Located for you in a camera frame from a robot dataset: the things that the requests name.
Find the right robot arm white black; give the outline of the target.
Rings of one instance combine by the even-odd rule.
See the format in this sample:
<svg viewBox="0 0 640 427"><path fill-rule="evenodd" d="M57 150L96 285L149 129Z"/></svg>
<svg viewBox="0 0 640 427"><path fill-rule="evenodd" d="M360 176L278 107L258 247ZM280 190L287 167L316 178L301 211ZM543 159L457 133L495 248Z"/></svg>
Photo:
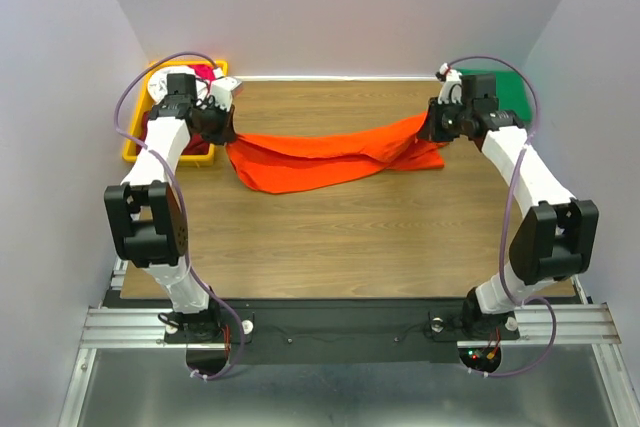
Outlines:
<svg viewBox="0 0 640 427"><path fill-rule="evenodd" d="M456 317L432 321L449 333L482 337L511 325L514 308L541 289L587 271L599 211L559 182L518 114L500 108L494 75L464 75L443 64L436 77L441 89L429 101L420 138L473 142L507 183L507 205L522 214L515 235L502 228L498 272L468 292Z"/></svg>

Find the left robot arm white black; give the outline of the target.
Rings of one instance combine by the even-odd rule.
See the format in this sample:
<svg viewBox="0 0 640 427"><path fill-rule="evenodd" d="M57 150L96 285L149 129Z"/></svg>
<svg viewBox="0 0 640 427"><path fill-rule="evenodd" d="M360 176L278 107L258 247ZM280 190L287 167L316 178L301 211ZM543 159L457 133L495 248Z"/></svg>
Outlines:
<svg viewBox="0 0 640 427"><path fill-rule="evenodd" d="M166 91L150 109L137 159L104 203L118 256L148 273L172 303L160 321L171 335L188 342L227 338L219 303L197 280L189 260L184 200L175 185L180 157L193 135L215 145L235 138L233 98L241 83L218 74L203 96L191 73L170 73Z"/></svg>

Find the orange t shirt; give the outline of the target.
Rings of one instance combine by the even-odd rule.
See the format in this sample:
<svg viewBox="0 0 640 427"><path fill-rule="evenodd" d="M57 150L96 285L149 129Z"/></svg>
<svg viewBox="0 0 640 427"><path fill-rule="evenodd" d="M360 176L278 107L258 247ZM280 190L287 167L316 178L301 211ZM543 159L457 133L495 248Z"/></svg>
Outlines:
<svg viewBox="0 0 640 427"><path fill-rule="evenodd" d="M268 194L311 191L391 171L439 170L442 143L422 140L419 114L374 129L330 136L239 134L227 156L249 189Z"/></svg>

